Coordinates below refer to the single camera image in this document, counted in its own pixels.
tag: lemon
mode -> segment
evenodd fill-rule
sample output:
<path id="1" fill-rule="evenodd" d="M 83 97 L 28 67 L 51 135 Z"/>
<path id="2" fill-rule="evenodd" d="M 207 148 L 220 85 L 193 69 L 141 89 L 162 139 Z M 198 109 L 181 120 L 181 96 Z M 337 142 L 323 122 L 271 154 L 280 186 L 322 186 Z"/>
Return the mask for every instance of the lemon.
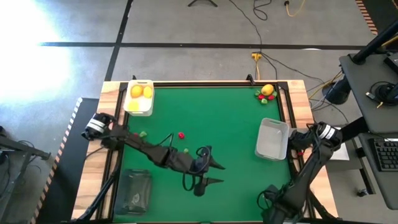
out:
<path id="1" fill-rule="evenodd" d="M 131 88 L 131 97 L 138 97 L 142 94 L 142 86 L 135 85 Z"/>
<path id="2" fill-rule="evenodd" d="M 129 106 L 127 107 L 129 111 L 139 111 L 139 103 L 137 101 L 130 101 Z"/>
<path id="3" fill-rule="evenodd" d="M 272 86 L 271 84 L 266 84 L 265 86 L 262 87 L 261 89 L 261 93 L 264 96 L 269 96 L 274 92 L 274 86 Z"/>
<path id="4" fill-rule="evenodd" d="M 144 88 L 144 97 L 151 98 L 152 97 L 152 88 L 147 86 Z"/>

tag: green table surface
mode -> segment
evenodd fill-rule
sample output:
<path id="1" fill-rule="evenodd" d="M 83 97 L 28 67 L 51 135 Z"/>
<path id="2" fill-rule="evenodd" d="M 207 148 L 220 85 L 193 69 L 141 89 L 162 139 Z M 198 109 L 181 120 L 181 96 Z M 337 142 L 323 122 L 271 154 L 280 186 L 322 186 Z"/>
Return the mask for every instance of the green table surface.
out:
<path id="1" fill-rule="evenodd" d="M 144 215 L 115 214 L 114 222 L 260 221 L 258 194 L 270 184 L 278 188 L 286 184 L 290 173 L 286 160 L 268 161 L 254 154 L 261 120 L 280 120 L 282 109 L 276 100 L 260 104 L 256 90 L 260 88 L 155 88 L 152 115 L 130 116 L 130 131 L 145 131 L 152 144 L 175 133 L 173 147 L 188 148 L 193 157 L 200 146 L 212 146 L 213 157 L 226 169 L 211 168 L 206 176 L 224 182 L 209 185 L 204 196 L 196 197 L 183 189 L 182 174 L 156 167 L 126 146 L 121 170 L 149 170 L 152 192 Z M 178 138 L 179 132 L 185 139 Z"/>

